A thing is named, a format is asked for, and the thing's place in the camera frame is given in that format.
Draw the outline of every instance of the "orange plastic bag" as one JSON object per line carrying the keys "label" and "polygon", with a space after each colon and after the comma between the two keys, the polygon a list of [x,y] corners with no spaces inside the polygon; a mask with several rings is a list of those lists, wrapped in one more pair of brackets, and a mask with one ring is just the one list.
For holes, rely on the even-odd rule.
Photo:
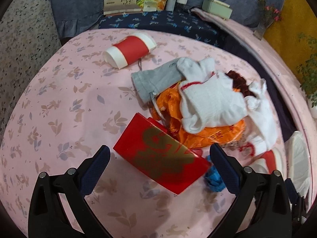
{"label": "orange plastic bag", "polygon": [[[197,149],[210,146],[213,143],[224,145],[240,140],[245,130],[244,120],[231,126],[205,128],[197,134],[187,133],[181,123],[183,117],[180,112],[180,101],[181,96],[178,90],[178,84],[163,91],[157,98],[157,104],[161,112],[165,112],[171,116],[170,131],[181,144],[184,144],[190,149]],[[155,109],[151,110],[151,114],[155,120],[160,120]]]}

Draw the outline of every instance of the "gray sock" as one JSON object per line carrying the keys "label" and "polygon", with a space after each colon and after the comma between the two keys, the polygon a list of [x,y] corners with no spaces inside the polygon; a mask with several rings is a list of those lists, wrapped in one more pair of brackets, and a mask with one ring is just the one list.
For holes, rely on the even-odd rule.
{"label": "gray sock", "polygon": [[137,93],[144,104],[151,100],[150,92],[159,95],[173,84],[184,79],[177,69],[178,60],[179,58],[164,63],[154,70],[139,71],[131,74]]}

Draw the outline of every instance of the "pink bedsheet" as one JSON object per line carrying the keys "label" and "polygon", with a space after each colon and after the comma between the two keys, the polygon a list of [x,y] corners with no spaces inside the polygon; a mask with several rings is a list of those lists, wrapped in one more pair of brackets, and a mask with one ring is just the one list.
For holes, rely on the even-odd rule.
{"label": "pink bedsheet", "polygon": [[215,23],[234,36],[240,44],[246,47],[258,59],[279,89],[291,112],[297,129],[306,138],[311,167],[311,182],[308,192],[310,208],[317,194],[317,185],[314,183],[317,176],[317,131],[315,121],[310,114],[306,102],[306,97],[300,89],[299,81],[269,43],[265,39],[258,40],[255,38],[249,28],[234,20],[223,20],[198,8],[192,11],[197,13],[203,20]]}
{"label": "pink bedsheet", "polygon": [[[102,51],[135,30],[87,31],[71,39],[43,66],[17,103],[6,128],[1,152],[0,200],[17,226],[27,234],[30,200],[38,174],[58,175],[91,157],[102,144],[110,147],[109,165],[88,204],[114,238],[207,237],[220,222],[234,195],[227,189],[212,193],[198,179],[176,196],[151,181],[112,148],[135,113],[149,117],[140,106],[131,73],[137,63],[117,70],[105,63]],[[142,61],[143,70],[177,57],[213,57],[216,68],[234,70],[251,81],[257,72],[245,61],[214,46],[181,36],[146,31],[158,46]],[[274,107],[278,139],[284,144]],[[230,152],[245,165],[249,158]],[[62,202],[72,225],[80,229]],[[246,216],[245,228],[252,216]]]}

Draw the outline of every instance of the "green leaves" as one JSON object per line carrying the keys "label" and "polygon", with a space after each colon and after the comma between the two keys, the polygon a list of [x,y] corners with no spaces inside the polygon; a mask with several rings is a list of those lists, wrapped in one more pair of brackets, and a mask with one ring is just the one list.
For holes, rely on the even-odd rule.
{"label": "green leaves", "polygon": [[297,72],[303,75],[301,88],[305,91],[307,98],[311,99],[312,107],[314,107],[317,105],[317,39],[306,36],[304,33],[299,33],[298,38],[299,42],[305,39],[314,52],[304,64],[297,66]]}
{"label": "green leaves", "polygon": [[126,211],[123,209],[121,210],[121,214],[117,212],[109,212],[108,216],[115,217],[115,219],[120,222],[121,224],[128,226],[131,232],[131,228],[135,227],[137,224],[137,216],[133,213],[129,218],[127,217]]}

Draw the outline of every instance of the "plastic bag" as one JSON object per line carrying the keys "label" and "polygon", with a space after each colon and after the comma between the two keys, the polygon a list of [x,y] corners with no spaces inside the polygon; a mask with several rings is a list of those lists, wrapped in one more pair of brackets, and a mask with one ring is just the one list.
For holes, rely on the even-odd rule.
{"label": "plastic bag", "polygon": [[302,197],[306,197],[310,184],[309,152],[304,135],[295,131],[285,142],[288,160],[288,178],[291,178],[295,189]]}
{"label": "plastic bag", "polygon": [[[178,84],[163,91],[157,97],[157,105],[162,113],[168,114],[170,118],[169,129],[174,138],[190,149],[210,146],[214,143],[224,145],[240,140],[245,130],[245,122],[241,120],[234,125],[224,127],[205,128],[197,134],[187,133],[182,127],[182,113],[180,112],[181,96]],[[151,110],[152,117],[159,121],[155,110]]]}

